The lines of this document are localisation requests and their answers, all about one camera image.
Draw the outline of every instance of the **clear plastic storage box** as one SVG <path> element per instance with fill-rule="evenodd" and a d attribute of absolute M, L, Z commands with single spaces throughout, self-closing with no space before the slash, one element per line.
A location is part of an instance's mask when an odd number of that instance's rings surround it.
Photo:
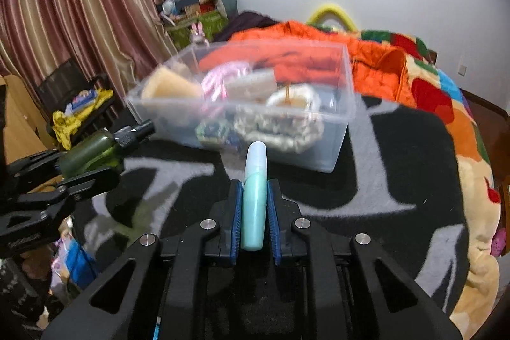
<path fill-rule="evenodd" d="M 335 168 L 355 114 L 345 45 L 298 39 L 190 45 L 162 65 L 207 93 L 143 98 L 148 80 L 165 71 L 156 68 L 126 97 L 137 121 L 154 121 L 154 139 L 240 157 L 252 142 L 263 141 L 275 162 L 327 173 Z M 210 91 L 208 81 L 228 73 L 218 68 L 230 67 L 247 69 L 220 81 L 222 94 Z"/>

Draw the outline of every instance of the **green box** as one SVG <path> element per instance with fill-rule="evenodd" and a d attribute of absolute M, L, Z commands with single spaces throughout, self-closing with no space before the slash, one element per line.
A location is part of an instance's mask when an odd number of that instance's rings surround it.
<path fill-rule="evenodd" d="M 191 24 L 195 24 L 197 22 L 202 22 L 203 33 L 209 41 L 212 41 L 213 35 L 223 30 L 229 20 L 222 17 L 218 11 L 211 11 L 204 13 L 199 17 L 188 18 L 180 21 L 177 26 L 165 27 L 178 51 L 190 45 Z"/>

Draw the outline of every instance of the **plastic container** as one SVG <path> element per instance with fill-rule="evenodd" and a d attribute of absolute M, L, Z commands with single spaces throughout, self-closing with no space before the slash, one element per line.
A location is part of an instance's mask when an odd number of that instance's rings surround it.
<path fill-rule="evenodd" d="M 320 98 L 320 104 L 305 110 L 267 106 L 264 102 L 253 101 L 142 99 L 141 91 L 149 77 L 128 93 L 126 103 L 138 122 L 152 119 L 156 127 L 152 139 L 171 140 L 199 149 L 231 150 L 241 158 L 246 157 L 252 142 L 263 141 L 269 160 L 332 172 L 348 123 L 355 114 L 353 79 L 346 46 L 301 39 L 190 45 L 162 65 L 172 69 L 177 63 L 184 63 L 190 69 L 189 76 L 201 82 L 207 73 L 205 68 L 211 62 L 232 61 L 248 62 L 254 71 L 274 68 L 279 88 L 289 85 L 288 76 L 292 78 L 291 88 L 307 84 L 299 88 L 309 91 L 311 87 L 314 97 Z M 257 129 L 266 122 L 277 133 L 261 138 Z M 248 131 L 254 125 L 257 126 L 256 131 Z M 197 135 L 204 128 L 220 130 L 220 142 L 212 144 L 205 141 L 203 135 Z"/>

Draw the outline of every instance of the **light blue bottle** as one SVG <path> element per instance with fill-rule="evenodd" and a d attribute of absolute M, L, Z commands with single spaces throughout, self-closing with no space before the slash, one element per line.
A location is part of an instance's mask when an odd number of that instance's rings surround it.
<path fill-rule="evenodd" d="M 256 141 L 248 148 L 241 213 L 241 248 L 258 251 L 264 243 L 267 205 L 266 145 Z"/>

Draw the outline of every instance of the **curtain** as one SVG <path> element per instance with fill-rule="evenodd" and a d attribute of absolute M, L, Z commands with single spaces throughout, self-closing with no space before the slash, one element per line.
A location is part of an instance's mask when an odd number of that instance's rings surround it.
<path fill-rule="evenodd" d="M 161 0 L 0 0 L 0 72 L 34 93 L 74 58 L 90 79 L 107 73 L 123 98 L 176 52 L 157 15 Z"/>

